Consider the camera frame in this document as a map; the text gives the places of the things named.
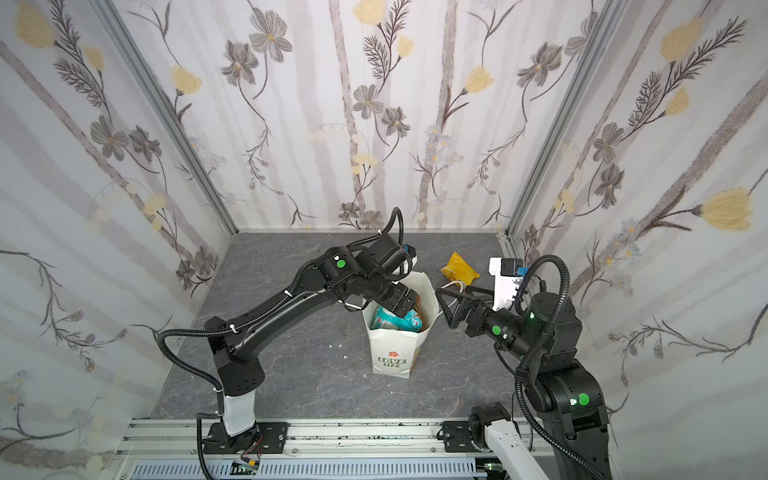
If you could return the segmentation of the teal candy bag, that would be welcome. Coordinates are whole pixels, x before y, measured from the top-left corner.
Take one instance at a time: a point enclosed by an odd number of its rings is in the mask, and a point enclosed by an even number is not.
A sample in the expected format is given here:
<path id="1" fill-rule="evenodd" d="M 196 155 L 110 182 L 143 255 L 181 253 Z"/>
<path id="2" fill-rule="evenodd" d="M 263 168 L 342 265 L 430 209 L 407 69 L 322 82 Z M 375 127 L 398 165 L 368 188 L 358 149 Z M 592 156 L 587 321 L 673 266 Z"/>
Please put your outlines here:
<path id="1" fill-rule="evenodd" d="M 403 332 L 418 333 L 423 328 L 423 321 L 419 313 L 411 309 L 404 317 L 398 317 L 394 313 L 379 306 L 373 316 L 371 330 L 395 330 Z"/>

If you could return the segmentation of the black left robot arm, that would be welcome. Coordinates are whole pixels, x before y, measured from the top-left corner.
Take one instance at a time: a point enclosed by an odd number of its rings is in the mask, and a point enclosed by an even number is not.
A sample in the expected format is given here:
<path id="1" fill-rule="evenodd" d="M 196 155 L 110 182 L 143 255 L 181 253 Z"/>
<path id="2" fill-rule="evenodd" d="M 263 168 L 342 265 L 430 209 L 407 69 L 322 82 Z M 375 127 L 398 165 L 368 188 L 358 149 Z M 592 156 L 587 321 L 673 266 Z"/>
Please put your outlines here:
<path id="1" fill-rule="evenodd" d="M 209 319 L 204 332 L 221 382 L 217 391 L 223 395 L 219 413 L 225 437 L 238 440 L 256 427 L 255 390 L 265 379 L 258 355 L 270 342 L 335 304 L 355 311 L 376 303 L 405 317 L 418 298 L 402 284 L 413 258 L 404 243 L 402 212 L 394 208 L 379 233 L 332 247 L 306 262 L 282 292 L 233 319 Z"/>

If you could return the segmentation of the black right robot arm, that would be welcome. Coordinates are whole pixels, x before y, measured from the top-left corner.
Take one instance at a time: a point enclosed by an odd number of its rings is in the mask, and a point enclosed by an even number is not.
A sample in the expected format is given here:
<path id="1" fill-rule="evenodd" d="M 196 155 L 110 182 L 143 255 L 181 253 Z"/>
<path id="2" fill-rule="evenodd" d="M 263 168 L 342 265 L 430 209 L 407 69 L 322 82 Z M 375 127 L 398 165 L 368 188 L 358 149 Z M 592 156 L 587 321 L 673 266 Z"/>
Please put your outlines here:
<path id="1" fill-rule="evenodd" d="M 554 450 L 564 479 L 608 479 L 608 413 L 602 389 L 577 360 L 582 323 L 566 289 L 535 294 L 527 307 L 495 310 L 491 291 L 439 288 L 448 326 L 466 326 L 470 338 L 487 336 L 499 356 L 519 364 L 514 394 L 533 431 Z"/>

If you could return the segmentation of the white paper shopping bag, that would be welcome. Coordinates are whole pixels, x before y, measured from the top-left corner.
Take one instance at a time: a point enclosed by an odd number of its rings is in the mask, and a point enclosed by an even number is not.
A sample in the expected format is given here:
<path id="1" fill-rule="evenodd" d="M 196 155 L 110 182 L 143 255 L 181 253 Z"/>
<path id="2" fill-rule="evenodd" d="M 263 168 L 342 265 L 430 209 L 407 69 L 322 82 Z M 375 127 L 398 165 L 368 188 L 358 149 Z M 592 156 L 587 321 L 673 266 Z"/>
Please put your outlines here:
<path id="1" fill-rule="evenodd" d="M 380 305 L 372 302 L 363 310 L 374 375 L 408 379 L 429 333 L 437 321 L 444 318 L 435 295 L 436 288 L 426 273 L 411 273 L 403 284 L 418 294 L 414 309 L 421 321 L 418 331 L 374 327 Z"/>

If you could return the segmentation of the yellow snack packet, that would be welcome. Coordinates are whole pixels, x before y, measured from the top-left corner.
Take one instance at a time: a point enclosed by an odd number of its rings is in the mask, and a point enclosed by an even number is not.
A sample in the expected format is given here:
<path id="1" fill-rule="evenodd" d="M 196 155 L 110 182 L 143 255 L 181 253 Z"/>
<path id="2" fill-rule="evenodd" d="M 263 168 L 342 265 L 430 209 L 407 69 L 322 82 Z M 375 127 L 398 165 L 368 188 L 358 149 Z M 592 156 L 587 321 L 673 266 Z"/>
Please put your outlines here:
<path id="1" fill-rule="evenodd" d="M 480 277 L 480 274 L 457 252 L 452 253 L 450 259 L 440 271 L 449 281 L 462 282 L 467 286 Z"/>

